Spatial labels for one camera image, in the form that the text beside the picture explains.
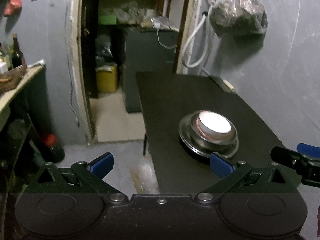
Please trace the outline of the red cap dark bottle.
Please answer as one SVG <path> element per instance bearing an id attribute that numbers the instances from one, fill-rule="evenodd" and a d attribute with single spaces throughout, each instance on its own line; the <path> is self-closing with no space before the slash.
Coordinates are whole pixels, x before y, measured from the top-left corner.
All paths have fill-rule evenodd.
<path id="1" fill-rule="evenodd" d="M 56 164 L 63 161 L 65 158 L 64 150 L 58 142 L 56 135 L 46 135 L 46 137 L 43 139 L 42 145 L 42 156 L 46 162 Z"/>

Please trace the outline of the wooden side shelf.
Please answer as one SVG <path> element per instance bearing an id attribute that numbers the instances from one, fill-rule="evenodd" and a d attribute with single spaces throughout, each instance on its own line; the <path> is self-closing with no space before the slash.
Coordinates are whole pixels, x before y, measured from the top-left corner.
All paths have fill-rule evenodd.
<path id="1" fill-rule="evenodd" d="M 1 130 L 9 118 L 11 101 L 45 66 L 45 59 L 41 59 L 1 74 Z"/>

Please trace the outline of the dark wine bottle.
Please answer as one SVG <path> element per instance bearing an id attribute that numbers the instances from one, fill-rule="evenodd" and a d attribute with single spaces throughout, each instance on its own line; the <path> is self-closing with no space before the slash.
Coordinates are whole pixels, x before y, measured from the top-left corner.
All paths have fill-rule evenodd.
<path id="1" fill-rule="evenodd" d="M 13 52 L 11 54 L 11 61 L 13 68 L 17 68 L 19 66 L 25 66 L 24 55 L 21 52 L 17 40 L 17 34 L 13 34 Z"/>

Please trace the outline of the yellow container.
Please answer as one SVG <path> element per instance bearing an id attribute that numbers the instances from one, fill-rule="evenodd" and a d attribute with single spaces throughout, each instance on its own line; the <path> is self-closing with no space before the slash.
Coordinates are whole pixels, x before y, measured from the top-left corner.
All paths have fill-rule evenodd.
<path id="1" fill-rule="evenodd" d="M 113 93 L 118 89 L 117 66 L 104 65 L 96 68 L 99 93 Z"/>

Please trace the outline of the steel plate with sticker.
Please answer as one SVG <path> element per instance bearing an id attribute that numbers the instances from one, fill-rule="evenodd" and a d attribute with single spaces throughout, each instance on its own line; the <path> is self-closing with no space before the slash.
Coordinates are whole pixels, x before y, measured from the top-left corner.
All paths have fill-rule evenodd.
<path id="1" fill-rule="evenodd" d="M 219 113 L 201 110 L 188 114 L 181 119 L 178 131 L 185 146 L 201 157 L 218 153 L 229 159 L 239 149 L 236 127 Z"/>

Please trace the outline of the cleaver knife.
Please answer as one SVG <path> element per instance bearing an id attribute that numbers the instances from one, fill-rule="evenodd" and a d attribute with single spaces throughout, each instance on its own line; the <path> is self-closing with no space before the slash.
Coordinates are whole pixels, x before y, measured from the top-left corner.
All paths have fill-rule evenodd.
<path id="1" fill-rule="evenodd" d="M 223 80 L 220 77 L 212 76 L 212 80 L 224 91 L 228 93 L 235 93 L 234 86 L 227 80 Z"/>

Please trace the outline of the green box on shelf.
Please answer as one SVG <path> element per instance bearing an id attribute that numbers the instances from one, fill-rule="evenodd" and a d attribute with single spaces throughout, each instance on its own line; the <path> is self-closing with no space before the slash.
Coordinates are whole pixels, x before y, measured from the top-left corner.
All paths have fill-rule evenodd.
<path id="1" fill-rule="evenodd" d="M 98 11 L 98 24 L 99 25 L 116 25 L 117 16 L 113 9 L 99 9 Z"/>

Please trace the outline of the steel bowl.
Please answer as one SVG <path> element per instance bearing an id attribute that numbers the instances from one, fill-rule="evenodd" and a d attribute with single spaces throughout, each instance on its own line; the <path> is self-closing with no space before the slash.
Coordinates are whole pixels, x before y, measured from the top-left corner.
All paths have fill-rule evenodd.
<path id="1" fill-rule="evenodd" d="M 223 115 L 212 111 L 191 114 L 190 136 L 201 148 L 223 151 L 238 139 L 236 127 Z"/>

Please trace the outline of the white ceramic bowl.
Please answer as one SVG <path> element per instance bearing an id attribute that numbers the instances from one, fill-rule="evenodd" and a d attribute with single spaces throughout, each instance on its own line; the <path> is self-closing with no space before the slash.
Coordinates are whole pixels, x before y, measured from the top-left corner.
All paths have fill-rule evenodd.
<path id="1" fill-rule="evenodd" d="M 220 138 L 232 132 L 230 122 L 221 114 L 200 111 L 196 118 L 196 127 L 205 137 Z"/>

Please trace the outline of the red hanging bag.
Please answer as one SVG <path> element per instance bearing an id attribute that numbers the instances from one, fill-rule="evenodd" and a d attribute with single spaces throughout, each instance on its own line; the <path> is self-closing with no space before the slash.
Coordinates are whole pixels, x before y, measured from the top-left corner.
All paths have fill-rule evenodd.
<path id="1" fill-rule="evenodd" d="M 19 13 L 22 9 L 21 0 L 8 0 L 7 5 L 3 11 L 4 17 L 13 16 Z"/>

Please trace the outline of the dark grey cabinet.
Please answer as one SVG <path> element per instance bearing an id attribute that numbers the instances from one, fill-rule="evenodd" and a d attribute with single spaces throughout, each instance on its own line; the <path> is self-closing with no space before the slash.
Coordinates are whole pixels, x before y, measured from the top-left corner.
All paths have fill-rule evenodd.
<path id="1" fill-rule="evenodd" d="M 128 113 L 141 111 L 136 73 L 172 71 L 177 38 L 178 32 L 174 30 L 136 27 L 127 31 L 122 90 Z"/>

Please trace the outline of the hanging plastic bag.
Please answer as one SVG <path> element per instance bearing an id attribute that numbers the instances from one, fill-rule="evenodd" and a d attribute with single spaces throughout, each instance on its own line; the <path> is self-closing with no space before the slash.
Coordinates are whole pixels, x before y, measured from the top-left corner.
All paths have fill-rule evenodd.
<path id="1" fill-rule="evenodd" d="M 216 0 L 209 14 L 216 35 L 264 35 L 268 28 L 264 5 L 258 0 Z"/>

